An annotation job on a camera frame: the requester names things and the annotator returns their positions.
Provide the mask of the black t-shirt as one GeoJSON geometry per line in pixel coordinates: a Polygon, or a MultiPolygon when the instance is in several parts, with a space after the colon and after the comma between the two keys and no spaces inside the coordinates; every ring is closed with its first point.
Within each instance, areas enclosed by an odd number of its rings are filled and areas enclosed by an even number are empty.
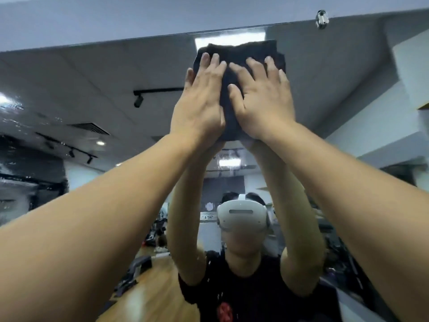
{"type": "Polygon", "coordinates": [[[282,280],[280,257],[264,255],[243,278],[229,269],[224,251],[208,251],[202,281],[188,286],[179,276],[179,285],[200,322],[343,322],[336,289],[320,281],[308,297],[295,295],[282,280]]]}

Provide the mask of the large wall mirror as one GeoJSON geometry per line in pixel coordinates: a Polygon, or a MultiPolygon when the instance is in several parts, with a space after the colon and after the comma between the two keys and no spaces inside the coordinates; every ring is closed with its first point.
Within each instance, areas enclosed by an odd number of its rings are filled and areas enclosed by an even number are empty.
{"type": "MultiPolygon", "coordinates": [[[[265,27],[285,56],[297,119],[343,151],[385,168],[429,157],[429,9],[265,27]]],[[[146,150],[169,131],[194,62],[180,34],[0,53],[0,226],[146,150]],[[95,123],[109,136],[67,126],[95,123]],[[46,142],[39,132],[88,157],[46,142]]]]}

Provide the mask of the ceiling air vent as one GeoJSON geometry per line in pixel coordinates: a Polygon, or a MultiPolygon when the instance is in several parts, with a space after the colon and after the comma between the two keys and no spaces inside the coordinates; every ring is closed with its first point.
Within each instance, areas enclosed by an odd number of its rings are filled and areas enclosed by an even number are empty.
{"type": "Polygon", "coordinates": [[[105,129],[101,128],[100,126],[98,126],[95,123],[75,123],[75,124],[67,124],[67,126],[72,127],[72,128],[77,128],[77,129],[81,129],[84,131],[89,131],[92,133],[96,133],[99,135],[106,135],[109,136],[110,133],[107,132],[105,129]]]}

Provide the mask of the dark grey cleaning cloth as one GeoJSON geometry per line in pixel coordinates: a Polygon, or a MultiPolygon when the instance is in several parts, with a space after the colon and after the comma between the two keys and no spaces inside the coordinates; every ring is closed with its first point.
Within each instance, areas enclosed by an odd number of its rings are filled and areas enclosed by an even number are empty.
{"type": "MultiPolygon", "coordinates": [[[[198,49],[197,56],[193,63],[194,73],[197,73],[199,70],[203,53],[208,53],[210,57],[212,57],[214,53],[217,53],[219,55],[220,62],[225,61],[227,64],[238,64],[245,67],[249,72],[251,72],[251,70],[246,64],[246,59],[251,57],[254,60],[264,64],[266,57],[272,57],[276,68],[281,69],[284,72],[286,71],[285,57],[283,54],[277,52],[276,40],[249,42],[238,46],[221,46],[209,44],[206,47],[201,47],[198,49]]],[[[235,116],[235,112],[229,98],[229,85],[238,86],[240,92],[242,92],[237,75],[231,71],[229,67],[227,67],[223,75],[220,93],[220,105],[223,108],[226,124],[223,134],[219,137],[218,140],[221,142],[227,142],[238,141],[241,139],[250,139],[250,136],[247,135],[240,127],[235,116]]]]}

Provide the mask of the person's left forearm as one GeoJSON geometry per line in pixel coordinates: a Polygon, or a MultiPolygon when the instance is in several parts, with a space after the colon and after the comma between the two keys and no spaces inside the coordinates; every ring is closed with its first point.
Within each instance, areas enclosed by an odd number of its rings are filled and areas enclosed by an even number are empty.
{"type": "Polygon", "coordinates": [[[218,136],[170,133],[0,227],[0,322],[95,322],[191,159],[218,136]]]}

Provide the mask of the person's right forearm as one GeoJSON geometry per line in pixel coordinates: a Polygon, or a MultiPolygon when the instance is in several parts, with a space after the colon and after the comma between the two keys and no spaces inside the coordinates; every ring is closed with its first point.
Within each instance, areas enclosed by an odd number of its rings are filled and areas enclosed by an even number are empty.
{"type": "Polygon", "coordinates": [[[429,193],[292,121],[253,125],[292,169],[402,322],[429,322],[429,193]]]}

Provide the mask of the person's right hand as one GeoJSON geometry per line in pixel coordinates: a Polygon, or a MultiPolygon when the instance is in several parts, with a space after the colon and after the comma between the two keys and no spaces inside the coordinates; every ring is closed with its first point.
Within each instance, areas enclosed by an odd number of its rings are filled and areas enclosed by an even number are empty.
{"type": "Polygon", "coordinates": [[[245,67],[230,63],[229,68],[237,75],[244,98],[245,117],[239,122],[242,130],[250,137],[269,142],[286,123],[296,120],[292,93],[283,96],[279,92],[278,70],[272,57],[266,57],[263,64],[269,86],[247,87],[251,72],[245,67]]]}

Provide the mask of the white headset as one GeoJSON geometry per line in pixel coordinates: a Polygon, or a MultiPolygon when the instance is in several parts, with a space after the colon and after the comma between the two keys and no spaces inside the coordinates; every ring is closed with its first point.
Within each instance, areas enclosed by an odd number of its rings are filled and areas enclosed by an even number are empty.
{"type": "Polygon", "coordinates": [[[248,228],[251,232],[265,232],[270,227],[265,205],[239,194],[236,199],[217,207],[217,224],[225,232],[248,228]]]}

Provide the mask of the black ceiling track light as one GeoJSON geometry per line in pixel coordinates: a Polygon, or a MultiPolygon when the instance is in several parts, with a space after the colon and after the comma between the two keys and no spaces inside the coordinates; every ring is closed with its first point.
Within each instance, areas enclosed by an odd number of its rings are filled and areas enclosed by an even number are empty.
{"type": "Polygon", "coordinates": [[[170,92],[182,92],[184,90],[183,87],[168,87],[168,88],[153,88],[153,89],[141,89],[134,90],[133,95],[136,97],[134,101],[134,107],[139,108],[142,105],[144,100],[143,95],[151,94],[151,93],[170,93],[170,92]]]}

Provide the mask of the bright ceiling light panel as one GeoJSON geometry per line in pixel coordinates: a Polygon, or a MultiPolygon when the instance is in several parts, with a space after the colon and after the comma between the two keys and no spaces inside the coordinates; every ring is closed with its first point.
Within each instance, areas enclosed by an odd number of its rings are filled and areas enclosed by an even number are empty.
{"type": "Polygon", "coordinates": [[[207,47],[209,44],[220,46],[238,46],[250,42],[262,42],[265,40],[264,29],[239,29],[199,34],[194,38],[197,50],[207,47]]]}

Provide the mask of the chrome mirror clip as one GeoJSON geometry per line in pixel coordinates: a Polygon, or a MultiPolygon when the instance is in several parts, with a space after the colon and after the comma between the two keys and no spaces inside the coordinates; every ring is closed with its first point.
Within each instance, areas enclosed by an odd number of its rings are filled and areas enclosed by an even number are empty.
{"type": "Polygon", "coordinates": [[[329,24],[330,20],[325,10],[319,10],[315,17],[315,24],[319,30],[324,30],[329,24]]]}

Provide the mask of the long black track light rail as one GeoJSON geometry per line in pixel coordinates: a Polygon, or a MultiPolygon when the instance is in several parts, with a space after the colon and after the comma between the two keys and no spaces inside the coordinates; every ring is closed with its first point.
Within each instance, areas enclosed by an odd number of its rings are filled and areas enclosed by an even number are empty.
{"type": "Polygon", "coordinates": [[[94,159],[99,158],[97,155],[94,155],[90,152],[83,151],[83,150],[81,150],[75,146],[71,146],[69,144],[66,144],[65,142],[57,140],[56,138],[53,138],[51,136],[48,136],[48,135],[45,135],[45,134],[42,134],[39,132],[35,132],[35,135],[42,137],[46,142],[55,143],[55,144],[58,144],[60,146],[64,146],[64,147],[68,148],[69,149],[68,154],[72,158],[76,157],[75,152],[79,152],[81,154],[86,155],[88,157],[87,164],[91,164],[94,159]]]}

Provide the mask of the person's left hand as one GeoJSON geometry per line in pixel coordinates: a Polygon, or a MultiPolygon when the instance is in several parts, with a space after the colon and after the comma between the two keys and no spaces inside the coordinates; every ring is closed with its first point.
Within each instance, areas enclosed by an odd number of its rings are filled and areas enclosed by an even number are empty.
{"type": "Polygon", "coordinates": [[[170,124],[170,134],[181,135],[199,145],[212,146],[225,128],[223,108],[220,105],[222,79],[227,68],[222,61],[218,72],[220,84],[209,83],[209,65],[212,57],[203,53],[200,67],[189,90],[184,90],[176,103],[170,124]]]}

